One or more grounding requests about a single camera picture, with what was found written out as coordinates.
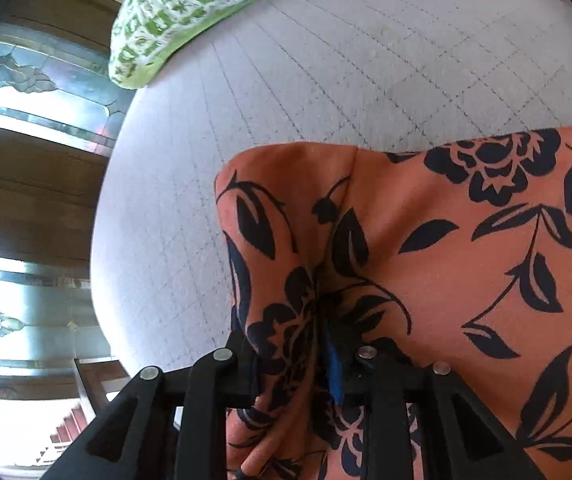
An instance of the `metal rivet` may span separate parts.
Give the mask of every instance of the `metal rivet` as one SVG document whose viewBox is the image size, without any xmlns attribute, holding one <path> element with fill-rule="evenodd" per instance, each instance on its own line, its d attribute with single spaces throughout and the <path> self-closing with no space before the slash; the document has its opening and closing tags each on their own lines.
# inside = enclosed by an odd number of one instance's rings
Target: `metal rivet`
<svg viewBox="0 0 572 480">
<path fill-rule="evenodd" d="M 432 371 L 437 375 L 448 375 L 451 370 L 450 365 L 444 361 L 436 361 L 432 364 Z"/>
<path fill-rule="evenodd" d="M 152 381 L 157 377 L 157 375 L 159 375 L 159 368 L 156 366 L 147 366 L 141 370 L 139 377 L 141 377 L 144 381 Z"/>
<path fill-rule="evenodd" d="M 377 355 L 377 349 L 370 345 L 361 346 L 357 350 L 357 355 L 362 359 L 373 359 Z"/>
<path fill-rule="evenodd" d="M 215 361 L 228 361 L 233 356 L 233 351 L 229 348 L 218 348 L 212 354 Z"/>
</svg>

